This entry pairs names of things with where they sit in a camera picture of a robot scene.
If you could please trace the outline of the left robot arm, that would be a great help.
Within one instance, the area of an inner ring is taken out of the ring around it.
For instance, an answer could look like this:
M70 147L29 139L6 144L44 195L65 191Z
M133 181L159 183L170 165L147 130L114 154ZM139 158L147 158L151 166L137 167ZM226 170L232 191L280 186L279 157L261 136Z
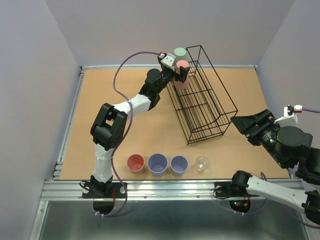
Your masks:
M139 93L122 103L101 106L90 134L95 144L95 168L90 177L89 190L100 197L106 197L112 188L112 159L114 151L126 136L127 120L153 109L160 100L160 92L173 80L184 83L189 76L190 65L176 66L174 69L153 68L147 72L144 85Z

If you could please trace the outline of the small lavender plastic cup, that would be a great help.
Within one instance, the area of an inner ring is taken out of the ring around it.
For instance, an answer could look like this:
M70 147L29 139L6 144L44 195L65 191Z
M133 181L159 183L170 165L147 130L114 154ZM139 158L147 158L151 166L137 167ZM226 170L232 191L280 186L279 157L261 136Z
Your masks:
M174 156L170 162L170 168L175 176L183 175L189 167L188 160L181 155Z

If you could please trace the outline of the black wire dish rack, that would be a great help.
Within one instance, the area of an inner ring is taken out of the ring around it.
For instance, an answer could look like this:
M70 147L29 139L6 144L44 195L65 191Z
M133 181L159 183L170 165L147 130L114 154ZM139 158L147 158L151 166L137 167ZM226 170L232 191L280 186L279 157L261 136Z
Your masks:
M186 48L190 65L188 85L167 85L188 145L223 136L238 113L222 79L201 45Z

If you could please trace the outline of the large lavender plastic cup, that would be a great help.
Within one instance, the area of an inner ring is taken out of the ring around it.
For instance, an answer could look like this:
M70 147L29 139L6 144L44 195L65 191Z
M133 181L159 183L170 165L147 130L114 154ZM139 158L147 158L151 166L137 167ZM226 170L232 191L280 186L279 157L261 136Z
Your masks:
M161 177L168 168L168 159L163 154L155 153L149 157L147 166L153 176Z

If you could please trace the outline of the mint green plastic cup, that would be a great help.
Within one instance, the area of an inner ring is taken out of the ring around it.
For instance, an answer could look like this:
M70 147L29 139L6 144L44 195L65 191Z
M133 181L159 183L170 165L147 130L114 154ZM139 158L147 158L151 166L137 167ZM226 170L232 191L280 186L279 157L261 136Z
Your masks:
M187 60L187 51L183 47L177 47L174 49L175 60L178 61L186 61Z

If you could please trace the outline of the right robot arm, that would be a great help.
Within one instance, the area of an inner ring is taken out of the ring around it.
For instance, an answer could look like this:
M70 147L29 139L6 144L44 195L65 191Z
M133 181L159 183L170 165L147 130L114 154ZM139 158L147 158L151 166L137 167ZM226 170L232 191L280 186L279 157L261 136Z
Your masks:
M253 146L263 146L282 169L297 167L295 176L312 185L312 191L294 190L264 181L238 170L230 182L235 195L255 195L276 201L304 213L320 223L320 150L312 147L313 136L298 128L301 105L288 105L284 115L275 118L265 109L254 115L233 116L232 123Z

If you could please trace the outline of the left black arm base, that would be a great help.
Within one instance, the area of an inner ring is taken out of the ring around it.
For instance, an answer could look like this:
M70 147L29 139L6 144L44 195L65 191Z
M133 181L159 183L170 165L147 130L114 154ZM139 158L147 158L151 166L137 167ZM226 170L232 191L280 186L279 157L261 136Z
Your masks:
M82 188L83 199L125 199L127 196L123 185L120 182L108 182L106 187L98 189L90 181L81 181L79 186Z

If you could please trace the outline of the red plastic cup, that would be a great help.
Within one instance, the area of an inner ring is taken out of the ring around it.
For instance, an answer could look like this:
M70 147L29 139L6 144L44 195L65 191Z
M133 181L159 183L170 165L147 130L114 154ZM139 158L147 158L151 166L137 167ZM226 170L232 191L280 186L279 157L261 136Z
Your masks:
M139 154L133 154L127 159L127 167L136 175L141 174L145 168L145 160Z

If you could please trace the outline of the clear plastic cup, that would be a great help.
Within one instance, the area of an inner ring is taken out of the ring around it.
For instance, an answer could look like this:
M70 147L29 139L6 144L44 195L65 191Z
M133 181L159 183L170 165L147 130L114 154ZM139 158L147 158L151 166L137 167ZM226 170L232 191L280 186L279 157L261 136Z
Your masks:
M205 170L207 170L209 167L210 167L209 159L206 156L199 156L195 160L193 169L198 173L202 173Z

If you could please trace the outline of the salmon pink plastic cup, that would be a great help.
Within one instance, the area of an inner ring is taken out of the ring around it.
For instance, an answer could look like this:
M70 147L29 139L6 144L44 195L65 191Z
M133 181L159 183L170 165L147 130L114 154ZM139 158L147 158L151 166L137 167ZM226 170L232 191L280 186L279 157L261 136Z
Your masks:
M175 64L175 78L174 85L177 89L184 89L189 85L190 77L189 77L190 65L186 60L179 60Z

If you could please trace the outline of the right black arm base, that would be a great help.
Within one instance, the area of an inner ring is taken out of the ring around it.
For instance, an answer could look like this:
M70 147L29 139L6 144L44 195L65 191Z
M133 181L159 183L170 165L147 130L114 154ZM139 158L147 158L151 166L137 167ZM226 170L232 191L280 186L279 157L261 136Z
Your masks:
M233 197L249 197L249 193L243 186L232 184L231 181L214 182L213 196L218 199L228 199Z

